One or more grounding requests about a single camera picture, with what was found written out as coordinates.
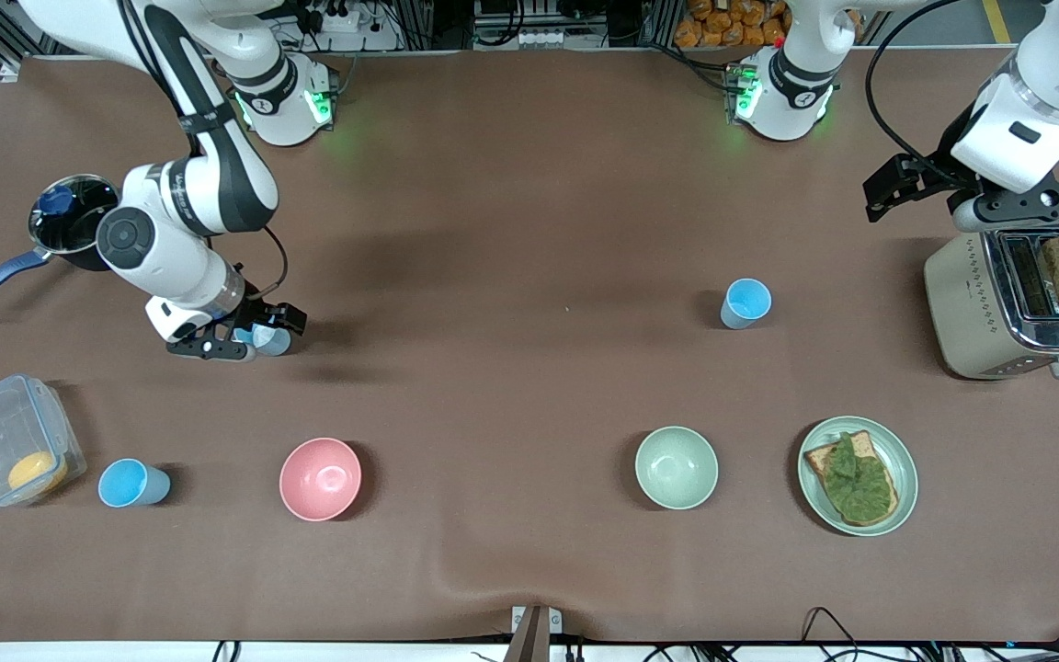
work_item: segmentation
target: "table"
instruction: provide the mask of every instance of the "table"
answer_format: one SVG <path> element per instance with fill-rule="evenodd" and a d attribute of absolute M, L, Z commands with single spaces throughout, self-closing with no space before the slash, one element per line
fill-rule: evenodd
<path fill-rule="evenodd" d="M 1001 56 L 891 53 L 883 113 L 932 145 Z M 605 640 L 789 640 L 816 604 L 867 640 L 1059 637 L 1059 382 L 941 369 L 921 265 L 953 230 L 938 197 L 865 221 L 861 181 L 895 154 L 866 62 L 819 129 L 768 143 L 654 53 L 362 59 L 336 130 L 262 146 L 281 299 L 310 315 L 279 359 L 167 355 L 109 273 L 18 276 L 0 378 L 56 387 L 89 470 L 0 512 L 0 640 L 456 638 L 524 603 Z M 0 261 L 43 185 L 184 148 L 144 76 L 31 59 L 0 87 Z M 264 235 L 215 244 L 276 275 Z M 722 330 L 741 275 L 774 309 Z M 793 462 L 836 414 L 909 445 L 921 496 L 899 532 L 808 515 Z M 722 466 L 687 513 L 649 506 L 630 470 L 675 423 Z M 337 522 L 276 494 L 316 435 L 351 442 L 369 478 Z M 168 466 L 169 503 L 101 505 L 119 457 Z"/>

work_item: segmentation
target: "clear plastic container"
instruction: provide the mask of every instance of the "clear plastic container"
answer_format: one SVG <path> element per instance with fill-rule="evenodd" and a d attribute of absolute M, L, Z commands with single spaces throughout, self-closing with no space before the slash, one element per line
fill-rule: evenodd
<path fill-rule="evenodd" d="M 55 391 L 25 374 L 1 380 L 0 507 L 31 503 L 84 470 Z"/>

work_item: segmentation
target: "light green bowl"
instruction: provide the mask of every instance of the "light green bowl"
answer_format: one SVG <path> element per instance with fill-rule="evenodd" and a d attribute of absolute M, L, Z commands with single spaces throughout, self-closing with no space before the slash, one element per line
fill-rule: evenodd
<path fill-rule="evenodd" d="M 894 479 L 899 502 L 894 515 L 870 526 L 854 526 L 845 522 L 844 517 L 840 517 L 840 512 L 832 505 L 832 501 L 827 498 L 824 485 L 820 484 L 820 479 L 814 470 L 811 470 L 811 465 L 807 463 L 808 452 L 840 441 L 840 432 L 848 432 L 850 435 L 861 430 L 868 430 L 868 435 L 874 439 L 877 455 L 885 463 L 890 477 Z M 913 457 L 910 457 L 904 444 L 889 428 L 858 415 L 838 415 L 816 425 L 807 433 L 802 447 L 798 447 L 798 486 L 803 487 L 811 509 L 837 531 L 850 533 L 852 536 L 883 536 L 903 524 L 913 513 L 913 506 L 917 504 L 917 467 L 913 464 Z"/>
<path fill-rule="evenodd" d="M 718 457 L 705 436 L 669 425 L 640 444 L 635 479 L 654 502 L 672 511 L 688 511 L 705 503 L 718 486 Z"/>

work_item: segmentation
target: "yellow floor line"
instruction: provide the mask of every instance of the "yellow floor line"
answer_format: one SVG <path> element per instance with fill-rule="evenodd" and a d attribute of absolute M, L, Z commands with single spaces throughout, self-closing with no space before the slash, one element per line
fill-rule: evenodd
<path fill-rule="evenodd" d="M 995 43 L 1011 43 L 1012 35 L 1007 34 L 1004 12 L 1000 11 L 1000 0 L 983 0 L 983 12 L 987 14 L 987 23 L 991 25 L 991 35 L 995 37 Z"/>

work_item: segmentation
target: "saucepan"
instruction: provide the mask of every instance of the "saucepan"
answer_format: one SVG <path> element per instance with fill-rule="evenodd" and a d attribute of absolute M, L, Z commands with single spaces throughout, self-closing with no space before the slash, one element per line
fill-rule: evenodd
<path fill-rule="evenodd" d="M 72 175 L 48 185 L 35 200 L 26 232 L 35 248 L 0 265 L 0 285 L 54 255 L 88 271 L 108 271 L 96 251 L 96 227 L 116 205 L 116 190 L 95 175 Z"/>

